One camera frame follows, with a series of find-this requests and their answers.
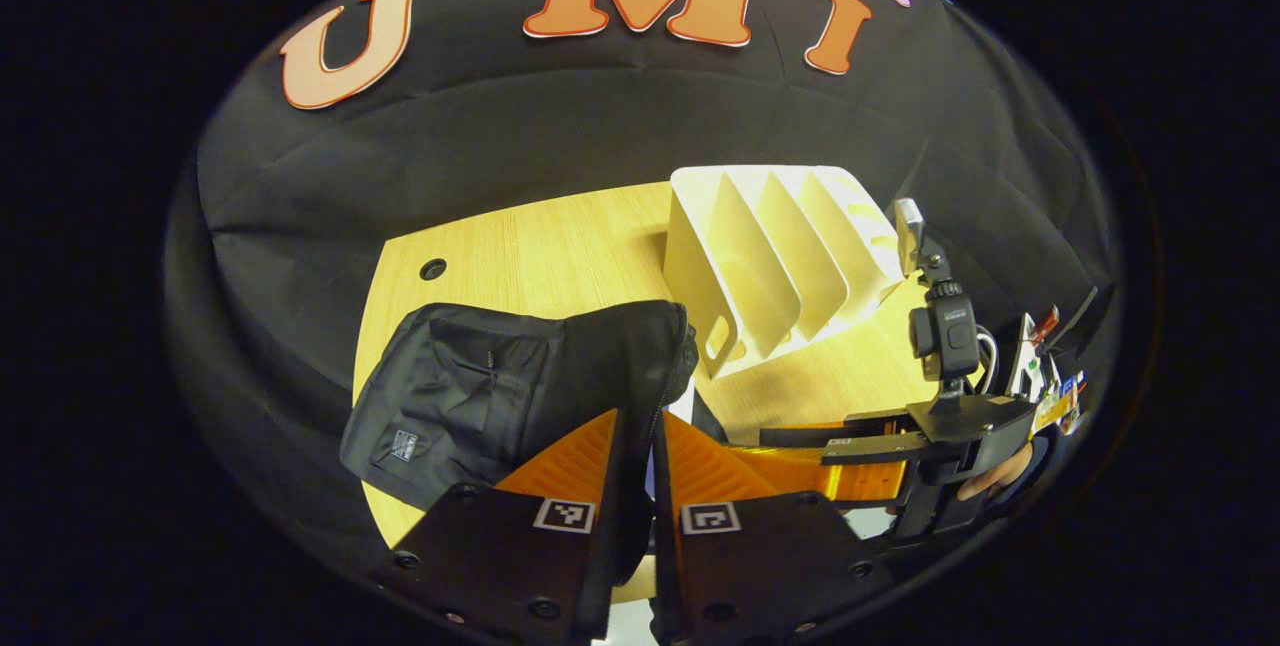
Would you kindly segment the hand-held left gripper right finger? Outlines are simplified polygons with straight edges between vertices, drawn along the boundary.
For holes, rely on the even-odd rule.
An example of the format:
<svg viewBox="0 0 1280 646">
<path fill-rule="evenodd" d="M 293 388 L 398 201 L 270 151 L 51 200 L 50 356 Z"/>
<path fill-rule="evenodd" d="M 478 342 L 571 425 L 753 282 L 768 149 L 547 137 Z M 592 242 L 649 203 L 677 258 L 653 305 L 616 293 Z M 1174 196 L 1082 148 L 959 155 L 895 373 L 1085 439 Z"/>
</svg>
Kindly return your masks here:
<svg viewBox="0 0 1280 646">
<path fill-rule="evenodd" d="M 772 485 L 675 414 L 653 446 L 660 643 L 809 645 L 895 588 L 824 495 Z"/>
</svg>

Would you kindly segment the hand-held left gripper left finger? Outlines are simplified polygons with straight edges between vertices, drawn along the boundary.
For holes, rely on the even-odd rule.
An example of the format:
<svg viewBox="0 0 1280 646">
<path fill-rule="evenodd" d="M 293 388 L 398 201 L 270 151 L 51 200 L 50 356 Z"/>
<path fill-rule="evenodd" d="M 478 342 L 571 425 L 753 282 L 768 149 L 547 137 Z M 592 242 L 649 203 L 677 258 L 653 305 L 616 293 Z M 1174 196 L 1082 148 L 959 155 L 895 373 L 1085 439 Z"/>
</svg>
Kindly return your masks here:
<svg viewBox="0 0 1280 646">
<path fill-rule="evenodd" d="M 605 637 L 625 445 L 613 409 L 495 486 L 451 487 L 376 563 L 374 583 L 467 645 Z"/>
</svg>

